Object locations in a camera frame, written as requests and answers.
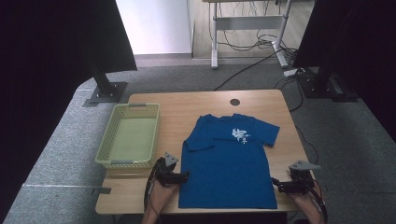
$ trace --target metal frame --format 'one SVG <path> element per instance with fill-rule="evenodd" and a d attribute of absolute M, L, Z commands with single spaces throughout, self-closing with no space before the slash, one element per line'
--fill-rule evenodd
<path fill-rule="evenodd" d="M 286 23 L 289 18 L 291 0 L 286 4 L 285 12 L 282 16 L 259 16 L 259 17 L 218 17 L 218 3 L 214 2 L 212 26 L 214 30 L 212 41 L 212 63 L 213 69 L 218 68 L 218 31 L 220 30 L 260 30 L 277 29 L 279 34 L 276 41 L 272 42 L 276 57 L 282 68 L 287 68 L 288 63 L 281 51 L 280 43 L 285 33 Z"/>

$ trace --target wooden table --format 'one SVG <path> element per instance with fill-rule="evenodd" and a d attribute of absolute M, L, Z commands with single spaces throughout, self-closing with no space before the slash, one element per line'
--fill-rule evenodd
<path fill-rule="evenodd" d="M 231 105 L 232 99 L 239 105 Z M 300 138 L 291 119 L 281 91 L 200 91 L 174 93 L 134 94 L 129 103 L 159 103 L 161 124 L 156 157 L 169 152 L 181 158 L 183 141 L 190 135 L 198 118 L 212 114 L 217 117 L 233 113 L 252 116 L 280 127 L 276 143 L 266 147 L 271 176 L 280 181 L 289 181 L 289 165 L 298 160 L 307 161 Z M 176 173 L 180 171 L 177 163 Z M 104 188 L 111 188 L 109 194 L 100 194 L 96 212 L 99 214 L 142 214 L 143 198 L 150 170 L 133 174 L 107 171 Z M 276 189 L 278 209 L 180 209 L 178 193 L 165 206 L 162 213 L 224 213 L 224 212 L 286 212 L 297 211 L 293 202 Z"/>

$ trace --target t-shirt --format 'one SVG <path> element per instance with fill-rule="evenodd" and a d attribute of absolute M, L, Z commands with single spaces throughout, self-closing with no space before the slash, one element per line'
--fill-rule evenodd
<path fill-rule="evenodd" d="M 273 146 L 279 127 L 233 114 L 198 118 L 184 141 L 180 208 L 269 208 L 276 197 L 263 145 Z"/>

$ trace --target plastic basket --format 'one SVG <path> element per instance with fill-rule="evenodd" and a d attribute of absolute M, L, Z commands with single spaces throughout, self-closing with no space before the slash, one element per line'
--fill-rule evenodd
<path fill-rule="evenodd" d="M 160 105 L 115 105 L 95 161 L 107 169 L 148 169 L 155 163 Z"/>

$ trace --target t-shirt sleeve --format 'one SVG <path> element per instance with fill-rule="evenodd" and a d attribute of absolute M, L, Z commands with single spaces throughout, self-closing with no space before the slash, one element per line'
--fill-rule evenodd
<path fill-rule="evenodd" d="M 255 134 L 263 144 L 272 147 L 275 144 L 280 128 L 274 124 L 251 118 Z"/>
<path fill-rule="evenodd" d="M 184 141 L 188 151 L 197 151 L 213 147 L 213 139 L 206 131 L 206 120 L 200 117 L 190 136 Z"/>

